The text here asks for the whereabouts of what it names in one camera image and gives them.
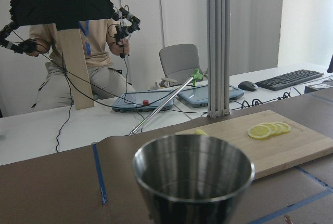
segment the cup rim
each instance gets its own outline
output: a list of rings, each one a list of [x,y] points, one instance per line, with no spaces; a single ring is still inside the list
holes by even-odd
[[[148,145],[150,145],[152,142],[155,142],[159,139],[164,139],[166,137],[172,137],[172,136],[197,136],[195,134],[180,134],[180,135],[177,135],[177,134],[171,134],[171,135],[164,135],[164,136],[161,136],[161,137],[158,137],[158,138],[155,138],[151,141],[148,141],[146,142],[144,145],[142,145],[136,152],[135,152],[135,155],[133,157],[133,160],[132,160],[132,168],[133,168],[133,171],[134,171],[134,175],[135,175],[135,178],[136,178],[136,181],[145,189],[147,189],[148,191],[150,192],[153,192],[154,194],[162,197],[162,198],[165,198],[169,201],[172,201],[172,202],[185,202],[185,203],[213,203],[213,202],[218,202],[218,201],[224,201],[226,199],[229,199],[229,198],[232,198],[232,197],[235,197],[236,195],[238,195],[240,192],[242,192],[243,190],[245,190],[253,181],[254,179],[254,176],[255,176],[255,167],[254,167],[254,163],[248,158],[248,156],[242,152],[238,147],[236,147],[235,145],[225,141],[225,140],[222,140],[220,138],[216,138],[216,137],[211,137],[211,136],[207,136],[207,138],[214,138],[214,139],[217,139],[217,140],[220,140],[220,141],[223,141],[223,142],[227,142],[228,145],[232,146],[234,149],[237,149],[239,150],[244,156],[245,158],[247,158],[247,160],[249,161],[250,163],[250,167],[251,167],[251,175],[249,176],[249,178],[247,179],[247,181],[241,186],[239,187],[237,190],[229,193],[229,194],[226,194],[226,195],[223,195],[223,196],[218,196],[218,197],[213,197],[213,198],[209,198],[209,199],[187,199],[187,198],[181,198],[181,197],[175,197],[175,196],[170,196],[170,195],[167,195],[165,193],[161,193],[160,191],[152,188],[151,186],[149,186],[148,184],[146,184],[141,178],[139,178],[138,176],[138,173],[136,172],[136,170],[134,169],[134,165],[135,165],[135,161],[136,161],[136,158],[139,156],[139,154],[141,153],[141,151]]]

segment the computer mouse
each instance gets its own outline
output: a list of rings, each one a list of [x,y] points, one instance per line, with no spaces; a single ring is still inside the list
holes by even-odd
[[[255,91],[258,89],[258,85],[250,81],[243,81],[239,83],[238,88],[242,90]]]

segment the wooden cutting board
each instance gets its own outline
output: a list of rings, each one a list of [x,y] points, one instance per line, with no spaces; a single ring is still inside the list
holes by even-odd
[[[264,140],[250,138],[247,135],[248,128],[263,122],[285,122],[291,126],[291,131]],[[196,129],[241,149],[254,163],[255,179],[333,153],[332,139],[273,111],[241,116],[177,134],[194,134]]]

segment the wooden post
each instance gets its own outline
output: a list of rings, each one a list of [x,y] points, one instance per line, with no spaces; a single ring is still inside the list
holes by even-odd
[[[58,31],[58,34],[61,41],[66,70],[85,81],[89,81],[80,29],[60,30]],[[68,77],[79,91],[86,94],[88,97],[93,98],[92,89],[89,83],[70,73],[68,73]],[[76,110],[94,107],[93,100],[78,92],[72,85],[71,88]]]

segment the green clamp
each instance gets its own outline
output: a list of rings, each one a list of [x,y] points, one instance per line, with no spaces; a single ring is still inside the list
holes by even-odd
[[[203,75],[199,72],[199,69],[194,70],[192,77],[193,77],[193,86],[196,86],[197,78],[200,80],[203,79]]]

